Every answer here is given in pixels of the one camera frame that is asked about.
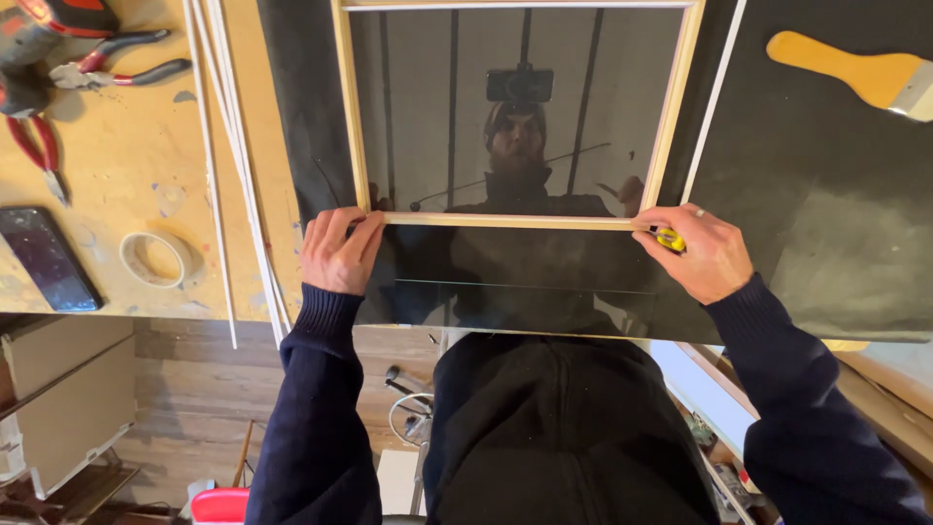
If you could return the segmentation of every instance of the picture frame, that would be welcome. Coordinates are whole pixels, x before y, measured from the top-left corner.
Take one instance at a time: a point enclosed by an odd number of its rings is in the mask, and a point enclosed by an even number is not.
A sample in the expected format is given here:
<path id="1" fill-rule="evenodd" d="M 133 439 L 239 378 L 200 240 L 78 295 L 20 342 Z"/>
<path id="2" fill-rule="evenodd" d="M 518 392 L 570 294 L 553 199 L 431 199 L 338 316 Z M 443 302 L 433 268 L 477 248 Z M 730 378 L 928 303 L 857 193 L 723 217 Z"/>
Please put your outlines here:
<path id="1" fill-rule="evenodd" d="M 414 9 L 469 9 L 504 7 L 647 7 L 683 10 L 683 18 L 675 45 L 674 60 L 667 80 L 661 108 L 661 118 L 654 138 L 645 189 L 639 209 L 657 203 L 664 169 L 670 155 L 677 117 L 687 84 L 697 34 L 703 18 L 705 0 L 331 0 L 334 35 L 341 77 L 343 108 L 346 118 L 351 166 L 354 175 L 356 203 L 370 212 L 369 178 L 363 142 L 363 125 L 359 91 L 356 84 L 354 46 L 350 29 L 350 14 L 354 11 L 392 11 Z M 711 117 L 710 107 L 707 117 Z M 446 212 L 384 212 L 387 224 L 475 226 L 505 228 L 539 228 L 570 230 L 631 231 L 630 219 L 619 217 L 567 217 L 539 215 L 493 215 Z"/>

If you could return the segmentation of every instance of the hand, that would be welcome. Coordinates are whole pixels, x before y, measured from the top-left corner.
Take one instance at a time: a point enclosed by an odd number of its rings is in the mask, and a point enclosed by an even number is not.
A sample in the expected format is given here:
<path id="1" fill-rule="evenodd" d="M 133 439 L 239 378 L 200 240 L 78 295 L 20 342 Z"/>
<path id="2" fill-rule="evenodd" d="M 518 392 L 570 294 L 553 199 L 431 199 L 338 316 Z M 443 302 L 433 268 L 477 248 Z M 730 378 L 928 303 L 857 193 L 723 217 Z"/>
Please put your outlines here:
<path id="1" fill-rule="evenodd" d="M 694 299 L 709 305 L 738 291 L 752 278 L 752 262 L 738 228 L 713 217 L 708 211 L 697 217 L 694 204 L 652 207 L 632 219 L 632 224 L 671 228 L 687 243 L 687 252 L 674 254 L 646 232 L 632 236 L 645 247 L 667 273 Z"/>
<path id="2" fill-rule="evenodd" d="M 363 210 L 353 206 L 322 211 L 308 222 L 301 247 L 301 280 L 321 290 L 363 295 L 385 227 L 383 212 L 374 211 L 347 238 L 350 224 L 364 217 Z"/>

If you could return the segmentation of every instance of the tape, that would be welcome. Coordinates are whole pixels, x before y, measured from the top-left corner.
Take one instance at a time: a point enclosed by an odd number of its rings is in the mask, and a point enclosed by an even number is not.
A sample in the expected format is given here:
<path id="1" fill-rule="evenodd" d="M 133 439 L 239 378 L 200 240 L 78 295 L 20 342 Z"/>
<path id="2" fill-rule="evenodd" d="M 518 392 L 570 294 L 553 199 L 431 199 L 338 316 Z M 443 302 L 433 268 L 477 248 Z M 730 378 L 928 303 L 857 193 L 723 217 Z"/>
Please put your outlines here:
<path id="1" fill-rule="evenodd" d="M 167 247 L 178 264 L 178 277 L 163 277 L 153 271 L 139 258 L 138 249 L 146 241 L 157 242 Z M 119 259 L 123 267 L 134 277 L 156 288 L 174 288 L 191 274 L 191 252 L 178 237 L 161 230 L 137 232 L 123 237 L 119 246 Z"/>

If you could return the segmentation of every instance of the screwdriver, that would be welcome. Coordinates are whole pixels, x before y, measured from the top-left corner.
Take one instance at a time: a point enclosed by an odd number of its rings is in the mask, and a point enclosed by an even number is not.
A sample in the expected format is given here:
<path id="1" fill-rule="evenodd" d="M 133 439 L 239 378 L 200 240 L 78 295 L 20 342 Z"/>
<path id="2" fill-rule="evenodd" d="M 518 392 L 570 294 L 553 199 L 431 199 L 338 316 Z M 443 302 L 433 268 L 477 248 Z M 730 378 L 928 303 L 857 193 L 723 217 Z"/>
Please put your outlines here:
<path id="1" fill-rule="evenodd" d="M 658 239 L 658 242 L 665 248 L 672 249 L 678 253 L 687 251 L 687 242 L 674 230 L 661 228 L 657 232 L 648 230 L 648 233 L 654 235 Z"/>

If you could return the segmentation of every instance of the power drill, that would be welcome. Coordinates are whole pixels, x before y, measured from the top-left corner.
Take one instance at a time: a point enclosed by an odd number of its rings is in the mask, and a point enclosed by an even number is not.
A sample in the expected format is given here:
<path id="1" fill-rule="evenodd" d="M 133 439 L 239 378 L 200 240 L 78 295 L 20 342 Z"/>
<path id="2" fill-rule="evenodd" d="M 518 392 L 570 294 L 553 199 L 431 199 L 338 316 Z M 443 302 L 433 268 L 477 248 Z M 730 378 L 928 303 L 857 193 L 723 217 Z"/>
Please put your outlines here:
<path id="1" fill-rule="evenodd" d="M 0 11 L 0 113 L 24 119 L 49 105 L 51 84 L 35 65 L 66 36 L 107 38 L 118 29 L 104 0 L 16 0 Z"/>

